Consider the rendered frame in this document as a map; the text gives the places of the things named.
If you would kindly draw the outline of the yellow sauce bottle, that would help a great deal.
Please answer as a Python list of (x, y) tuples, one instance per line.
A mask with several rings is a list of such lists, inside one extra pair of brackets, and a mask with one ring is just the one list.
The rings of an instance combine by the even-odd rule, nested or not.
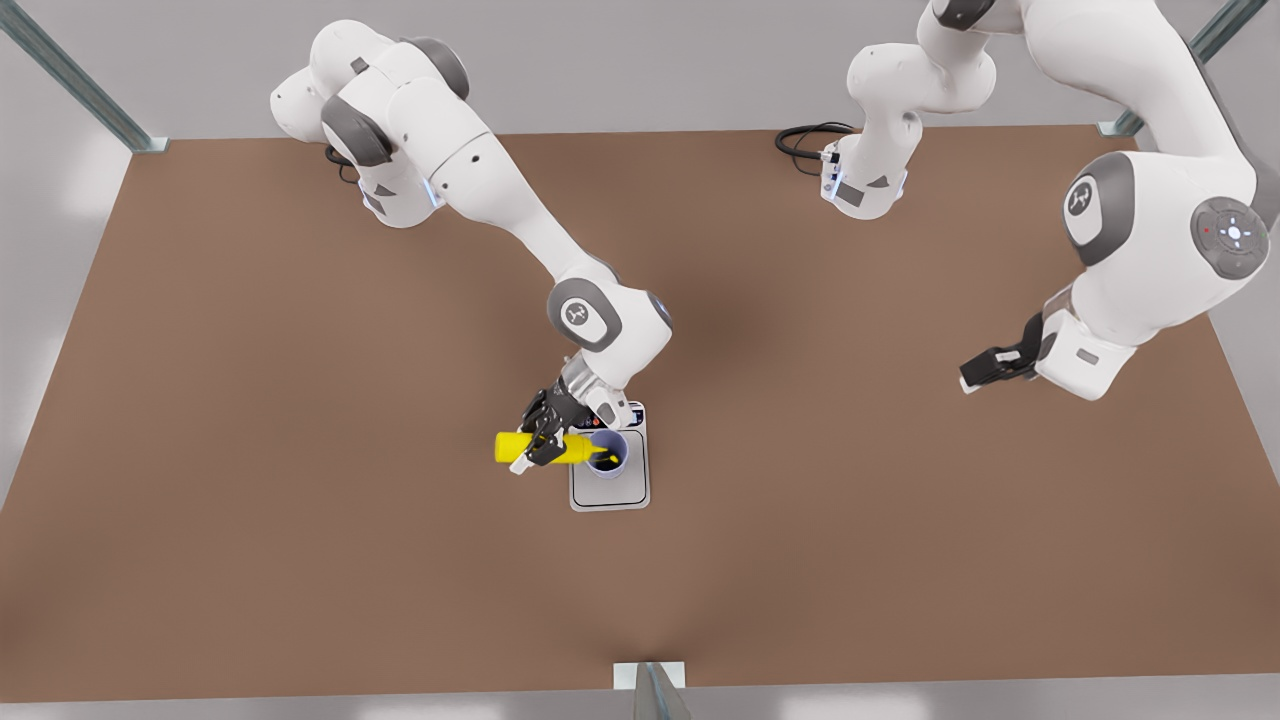
[(622, 439), (618, 448), (603, 443), (603, 432), (595, 434), (563, 433), (548, 437), (522, 432), (502, 432), (495, 436), (493, 457), (495, 462), (545, 466), (548, 464), (612, 462), (620, 465), (627, 456)]

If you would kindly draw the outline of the pale blue cup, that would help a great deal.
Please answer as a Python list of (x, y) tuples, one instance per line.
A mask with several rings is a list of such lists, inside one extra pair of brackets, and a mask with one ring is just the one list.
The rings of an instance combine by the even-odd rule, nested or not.
[(586, 466), (603, 479), (621, 477), (630, 454), (627, 438), (621, 432), (611, 429), (586, 433), (585, 438), (590, 445)]

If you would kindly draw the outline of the grey kitchen scale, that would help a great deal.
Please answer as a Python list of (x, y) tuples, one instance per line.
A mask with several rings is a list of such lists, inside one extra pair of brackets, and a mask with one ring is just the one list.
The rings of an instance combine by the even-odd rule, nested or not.
[(570, 507), (576, 512), (644, 509), (650, 503), (646, 409), (630, 402), (632, 419), (616, 434), (626, 445), (621, 464), (589, 461), (570, 468)]

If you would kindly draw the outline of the silver frame post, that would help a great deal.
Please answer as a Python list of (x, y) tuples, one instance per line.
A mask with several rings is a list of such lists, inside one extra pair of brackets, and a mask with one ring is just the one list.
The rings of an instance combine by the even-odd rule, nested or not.
[(684, 661), (613, 664), (613, 687), (634, 693), (632, 720), (692, 720), (681, 696), (686, 687)]
[[(1274, 0), (1221, 0), (1215, 13), (1189, 38), (1181, 38), (1190, 63), (1202, 72)], [(1149, 118), (1133, 106), (1114, 120), (1096, 124), (1101, 137), (1135, 138)]]
[(133, 154), (160, 154), (151, 136), (17, 3), (0, 0), (0, 29)]

